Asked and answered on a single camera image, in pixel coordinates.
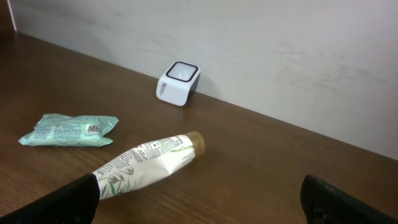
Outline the teal wipes packet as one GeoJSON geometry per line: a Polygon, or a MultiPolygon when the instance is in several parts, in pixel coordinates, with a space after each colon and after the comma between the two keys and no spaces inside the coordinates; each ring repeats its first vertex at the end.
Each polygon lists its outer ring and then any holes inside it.
{"type": "Polygon", "coordinates": [[[114,116],[45,114],[31,133],[20,138],[19,143],[25,146],[101,147],[113,142],[105,135],[118,122],[114,116]]]}

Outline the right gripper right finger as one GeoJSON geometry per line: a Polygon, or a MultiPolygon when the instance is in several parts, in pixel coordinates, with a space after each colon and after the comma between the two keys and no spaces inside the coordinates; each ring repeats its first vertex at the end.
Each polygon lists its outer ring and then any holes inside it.
{"type": "Polygon", "coordinates": [[[314,175],[306,175],[300,202],[307,223],[397,224],[397,220],[314,175]]]}

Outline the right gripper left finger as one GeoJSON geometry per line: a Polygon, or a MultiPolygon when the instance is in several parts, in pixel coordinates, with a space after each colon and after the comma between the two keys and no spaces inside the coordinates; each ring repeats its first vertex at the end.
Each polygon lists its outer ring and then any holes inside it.
{"type": "Polygon", "coordinates": [[[86,174],[1,217],[1,224],[91,224],[100,200],[94,174],[86,174]]]}

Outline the white tube gold cap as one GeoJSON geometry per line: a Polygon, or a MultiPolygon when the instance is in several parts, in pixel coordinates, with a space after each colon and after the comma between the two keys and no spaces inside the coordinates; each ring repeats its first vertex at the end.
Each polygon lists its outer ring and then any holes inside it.
{"type": "Polygon", "coordinates": [[[205,140],[196,131],[129,149],[93,172],[99,198],[104,200],[158,182],[205,152],[205,140]]]}

